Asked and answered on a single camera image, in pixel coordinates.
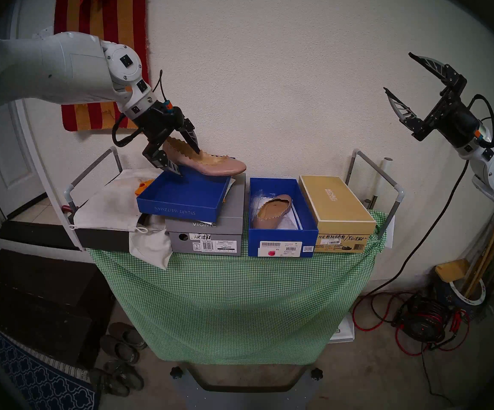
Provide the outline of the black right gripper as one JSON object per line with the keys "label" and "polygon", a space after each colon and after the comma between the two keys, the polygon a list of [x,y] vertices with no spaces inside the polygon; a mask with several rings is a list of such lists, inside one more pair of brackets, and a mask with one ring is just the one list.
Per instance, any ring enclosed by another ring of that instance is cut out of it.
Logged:
{"label": "black right gripper", "polygon": [[474,137],[479,121],[461,101],[460,95],[467,84],[449,64],[429,57],[408,53],[409,57],[422,65],[445,85],[440,99],[431,112],[421,120],[407,105],[399,100],[388,88],[384,91],[399,122],[412,132],[418,140],[424,140],[431,132],[438,131],[454,147],[466,146]]}

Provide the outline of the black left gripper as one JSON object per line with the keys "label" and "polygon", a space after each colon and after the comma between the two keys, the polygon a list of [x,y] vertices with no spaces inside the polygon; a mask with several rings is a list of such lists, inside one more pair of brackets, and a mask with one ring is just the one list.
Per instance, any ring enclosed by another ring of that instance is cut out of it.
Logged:
{"label": "black left gripper", "polygon": [[143,113],[136,117],[136,125],[146,136],[148,144],[143,150],[143,156],[156,168],[182,174],[178,165],[169,159],[161,148],[163,142],[174,132],[178,131],[189,147],[196,153],[200,153],[195,127],[190,119],[185,118],[182,110],[175,107],[170,101],[155,101]]}

